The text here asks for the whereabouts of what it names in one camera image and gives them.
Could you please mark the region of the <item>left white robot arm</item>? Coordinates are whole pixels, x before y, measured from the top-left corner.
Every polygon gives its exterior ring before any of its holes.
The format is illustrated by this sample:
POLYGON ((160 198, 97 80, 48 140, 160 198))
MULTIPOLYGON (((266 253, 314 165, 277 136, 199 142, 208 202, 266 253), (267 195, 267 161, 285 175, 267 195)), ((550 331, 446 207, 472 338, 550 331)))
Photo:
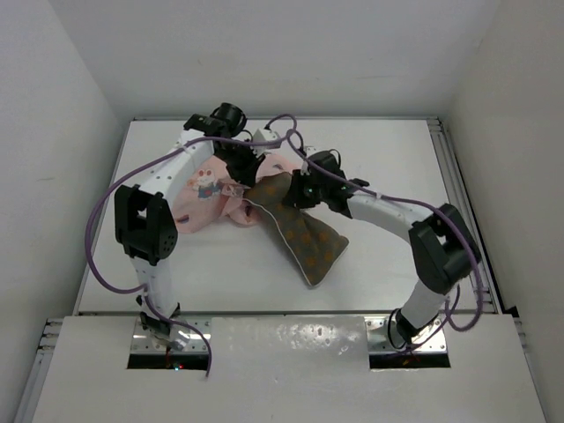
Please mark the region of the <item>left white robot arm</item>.
POLYGON ((230 103, 210 115, 193 115, 184 123, 177 145, 152 165, 140 184, 120 185, 114 196, 115 238, 130 258, 141 288, 142 324, 171 350, 182 351, 199 329, 179 318, 168 258, 178 240, 172 204, 202 165, 211 158, 226 163, 228 176, 244 188, 256 182, 264 160, 261 147, 275 136, 238 141, 247 117, 230 103))

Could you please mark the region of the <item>grey orange dotted pillow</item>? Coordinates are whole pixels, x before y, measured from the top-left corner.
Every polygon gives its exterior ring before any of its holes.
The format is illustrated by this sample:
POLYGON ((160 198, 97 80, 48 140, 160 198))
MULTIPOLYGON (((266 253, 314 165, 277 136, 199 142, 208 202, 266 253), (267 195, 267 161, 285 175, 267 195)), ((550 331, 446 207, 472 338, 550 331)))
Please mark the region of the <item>grey orange dotted pillow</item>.
POLYGON ((287 248, 306 285, 315 288, 345 253, 349 240, 306 211, 283 204, 291 180, 287 172, 265 176, 245 192, 244 199, 287 248))

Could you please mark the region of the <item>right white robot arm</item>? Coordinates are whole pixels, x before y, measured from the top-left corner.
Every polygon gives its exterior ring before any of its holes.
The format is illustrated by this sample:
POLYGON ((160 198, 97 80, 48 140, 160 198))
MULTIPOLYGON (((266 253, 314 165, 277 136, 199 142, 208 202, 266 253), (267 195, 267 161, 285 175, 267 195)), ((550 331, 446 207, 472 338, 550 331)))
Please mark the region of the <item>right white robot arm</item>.
POLYGON ((389 319, 388 340, 409 348, 439 314, 452 289, 481 259, 477 243, 452 204, 436 208, 411 199, 388 197, 361 179, 348 180, 334 150, 300 148, 285 201, 297 209, 326 204, 335 213, 367 222, 406 241, 418 280, 406 303, 389 319))

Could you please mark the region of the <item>pink cartoon print pillowcase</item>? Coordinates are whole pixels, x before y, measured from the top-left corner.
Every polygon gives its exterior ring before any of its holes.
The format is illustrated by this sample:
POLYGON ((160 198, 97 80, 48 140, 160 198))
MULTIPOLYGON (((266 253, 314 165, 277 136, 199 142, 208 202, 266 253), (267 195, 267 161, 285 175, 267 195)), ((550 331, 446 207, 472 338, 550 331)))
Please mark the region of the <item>pink cartoon print pillowcase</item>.
POLYGON ((181 234, 193 234, 227 217, 239 226, 253 226, 260 216, 244 199, 249 188, 232 179, 226 163, 213 156, 184 184, 172 213, 181 234))

